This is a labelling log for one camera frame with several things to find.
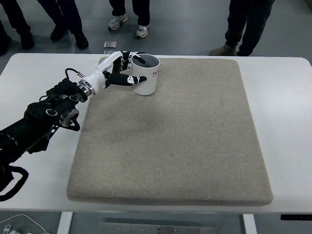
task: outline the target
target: person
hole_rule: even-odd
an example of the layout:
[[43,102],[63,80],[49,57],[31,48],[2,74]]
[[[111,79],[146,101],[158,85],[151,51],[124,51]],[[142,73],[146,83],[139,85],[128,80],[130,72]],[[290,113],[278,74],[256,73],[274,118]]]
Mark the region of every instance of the person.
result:
[[[226,42],[210,56],[249,56],[257,46],[275,0],[231,0]],[[236,52],[240,40],[242,44]]]
[[69,29],[76,39],[77,47],[88,48],[89,42],[82,31],[82,22],[75,0],[38,0],[38,2],[55,23],[51,40],[60,40]]
[[[125,0],[109,0],[113,8],[113,18],[108,24],[109,30],[117,30],[121,23],[128,20],[125,8]],[[144,38],[148,35],[150,24],[150,0],[132,0],[133,12],[138,16],[138,29],[136,30],[137,38]]]
[[[20,36],[21,47],[28,50],[34,47],[33,36],[30,32],[30,26],[27,24],[23,12],[16,0],[0,0],[5,13],[8,16],[10,25],[16,29]],[[4,26],[0,20],[0,56],[4,55],[11,42],[11,37],[6,33]]]

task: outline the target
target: white mug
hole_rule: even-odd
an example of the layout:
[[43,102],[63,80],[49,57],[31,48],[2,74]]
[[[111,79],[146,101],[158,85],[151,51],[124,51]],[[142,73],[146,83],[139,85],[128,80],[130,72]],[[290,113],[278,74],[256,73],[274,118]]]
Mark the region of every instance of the white mug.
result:
[[156,89],[160,61],[153,55],[140,54],[139,56],[145,60],[145,63],[141,63],[137,59],[132,59],[132,75],[135,77],[144,76],[147,80],[139,84],[134,84],[132,90],[140,95],[149,95]]

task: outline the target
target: white sneaker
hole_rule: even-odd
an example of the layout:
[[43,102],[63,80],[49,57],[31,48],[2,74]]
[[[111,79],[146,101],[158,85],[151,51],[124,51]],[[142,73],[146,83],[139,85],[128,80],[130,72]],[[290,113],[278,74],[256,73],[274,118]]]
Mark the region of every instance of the white sneaker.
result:
[[137,38],[144,38],[148,34],[148,30],[151,27],[151,24],[149,23],[147,26],[138,26],[138,29],[136,30],[136,37]]
[[128,20],[128,15],[125,13],[123,16],[113,16],[108,23],[108,29],[117,30],[120,27],[120,23],[124,23]]

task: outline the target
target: brown boot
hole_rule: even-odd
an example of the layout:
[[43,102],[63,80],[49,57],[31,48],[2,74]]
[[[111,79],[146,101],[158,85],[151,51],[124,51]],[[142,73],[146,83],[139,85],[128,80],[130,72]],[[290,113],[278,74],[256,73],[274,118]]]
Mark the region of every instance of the brown boot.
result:
[[227,44],[210,51],[209,56],[235,56],[236,46],[230,47]]

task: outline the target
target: black strap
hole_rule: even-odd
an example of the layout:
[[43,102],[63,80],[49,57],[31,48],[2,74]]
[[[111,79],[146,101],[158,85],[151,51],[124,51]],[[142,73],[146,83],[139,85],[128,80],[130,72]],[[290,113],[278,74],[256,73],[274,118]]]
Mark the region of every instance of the black strap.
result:
[[5,195],[0,195],[0,201],[6,201],[8,199],[11,199],[15,194],[18,193],[18,191],[23,187],[24,183],[26,182],[28,178],[28,172],[22,168],[22,167],[13,167],[13,166],[7,166],[6,169],[10,170],[11,172],[17,172],[22,175],[21,179],[16,183],[13,189],[8,191]]

